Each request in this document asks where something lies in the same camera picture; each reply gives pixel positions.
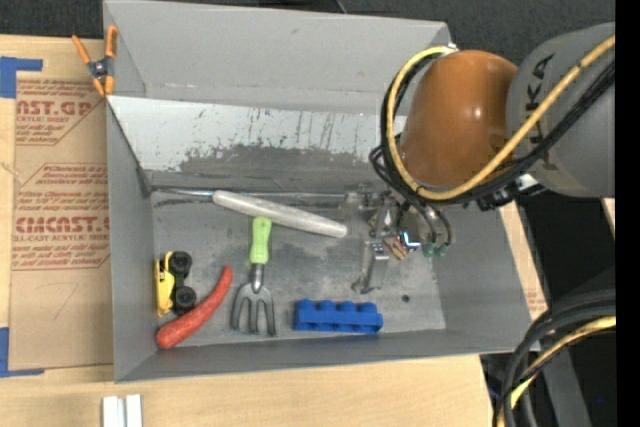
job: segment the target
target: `cardboard box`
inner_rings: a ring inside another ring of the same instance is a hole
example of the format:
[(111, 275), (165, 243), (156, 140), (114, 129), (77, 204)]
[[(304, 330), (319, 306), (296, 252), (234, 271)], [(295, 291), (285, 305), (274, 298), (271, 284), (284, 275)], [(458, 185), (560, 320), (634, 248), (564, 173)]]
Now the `cardboard box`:
[[(446, 258), (392, 259), (382, 289), (351, 289), (373, 213), (354, 191), (383, 188), (366, 159), (382, 97), (408, 57), (449, 43), (445, 24), (128, 0), (105, 0), (104, 22), (120, 33), (107, 112), (116, 380), (502, 352), (519, 342), (530, 316), (498, 212), (451, 208)], [(344, 239), (274, 226), (265, 286), (277, 338), (229, 325), (233, 295), (249, 279), (250, 218), (214, 205), (206, 193), (218, 189), (349, 226)], [(154, 336), (167, 319), (156, 315), (152, 269), (170, 250), (192, 254), (199, 297), (223, 265), (235, 278), (203, 329), (161, 351)], [(385, 326), (374, 337), (295, 332), (303, 298), (372, 301)]]
[[(9, 369), (110, 363), (105, 102), (70, 38), (0, 41), (3, 59), (41, 62), (41, 70), (18, 70), (15, 98), (3, 99), (3, 146), (12, 150), (3, 193), (13, 193), (2, 198), (11, 234), (2, 237), (11, 269)], [(104, 52), (102, 40), (86, 45), (98, 58)]]

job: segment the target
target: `black cable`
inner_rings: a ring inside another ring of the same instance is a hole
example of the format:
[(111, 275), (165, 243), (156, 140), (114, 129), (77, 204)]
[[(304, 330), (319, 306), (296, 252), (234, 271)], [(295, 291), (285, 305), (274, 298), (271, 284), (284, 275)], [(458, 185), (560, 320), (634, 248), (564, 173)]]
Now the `black cable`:
[[(558, 315), (560, 313), (564, 313), (570, 310), (576, 310), (584, 307), (585, 304), (611, 304), (615, 303), (616, 299), (616, 291), (615, 290), (598, 290), (595, 292), (587, 292), (583, 294), (579, 294), (576, 296), (568, 296), (564, 299), (557, 301), (552, 304), (549, 309), (540, 315), (535, 322), (529, 327), (527, 332), (532, 331), (535, 327), (545, 324), (549, 322), (553, 315)], [(518, 369), (519, 374), (523, 374), (526, 372), (529, 364), (526, 359), (522, 359), (520, 363), (520, 368)], [(531, 396), (529, 395), (529, 390), (526, 390), (522, 397), (520, 398), (520, 403), (522, 406), (522, 410), (525, 414), (525, 418), (527, 419), (527, 423), (530, 427), (537, 427), (538, 423), (535, 418), (535, 412), (533, 410), (533, 404), (531, 403)]]
[(615, 299), (612, 300), (612, 297), (615, 297), (615, 295), (610, 291), (605, 291), (598, 295), (570, 297), (566, 301), (560, 302), (555, 311), (547, 312), (530, 326), (524, 339), (516, 347), (507, 363), (503, 380), (503, 397), (496, 408), (494, 426), (497, 425), (497, 413), (500, 408), (504, 409), (507, 427), (516, 425), (513, 411), (510, 408), (511, 390), (518, 368), (523, 360), (526, 361), (532, 346), (554, 330), (560, 331), (585, 320), (615, 315)]

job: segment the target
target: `blue lego brick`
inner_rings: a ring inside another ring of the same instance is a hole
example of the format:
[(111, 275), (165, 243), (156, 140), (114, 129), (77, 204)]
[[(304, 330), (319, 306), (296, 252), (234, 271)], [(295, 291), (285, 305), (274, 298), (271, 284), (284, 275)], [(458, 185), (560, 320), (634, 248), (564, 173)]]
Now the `blue lego brick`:
[(382, 314), (373, 303), (335, 303), (310, 299), (296, 302), (294, 331), (332, 331), (335, 333), (377, 333), (382, 327)]

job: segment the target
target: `metal tines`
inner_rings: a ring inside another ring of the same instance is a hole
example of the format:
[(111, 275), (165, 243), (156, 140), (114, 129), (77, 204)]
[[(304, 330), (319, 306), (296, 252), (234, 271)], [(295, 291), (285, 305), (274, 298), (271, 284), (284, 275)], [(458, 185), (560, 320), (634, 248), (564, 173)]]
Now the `metal tines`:
[(263, 286), (264, 268), (269, 261), (269, 235), (271, 233), (271, 219), (268, 217), (255, 217), (253, 219), (253, 242), (249, 251), (251, 262), (250, 280), (242, 285), (236, 293), (231, 313), (231, 326), (240, 330), (240, 314), (245, 302), (249, 304), (249, 332), (259, 333), (258, 316), (260, 306), (264, 306), (267, 331), (271, 336), (276, 336), (276, 322), (271, 292)]

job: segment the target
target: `blue tape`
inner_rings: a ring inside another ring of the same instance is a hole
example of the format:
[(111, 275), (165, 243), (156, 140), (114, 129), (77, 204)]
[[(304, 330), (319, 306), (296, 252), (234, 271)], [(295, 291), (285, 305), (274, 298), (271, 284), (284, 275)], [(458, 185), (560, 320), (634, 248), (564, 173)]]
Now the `blue tape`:
[(42, 59), (0, 57), (0, 98), (16, 97), (18, 71), (42, 71)]
[(44, 370), (17, 370), (9, 372), (9, 328), (0, 328), (0, 378), (19, 375), (38, 375)]

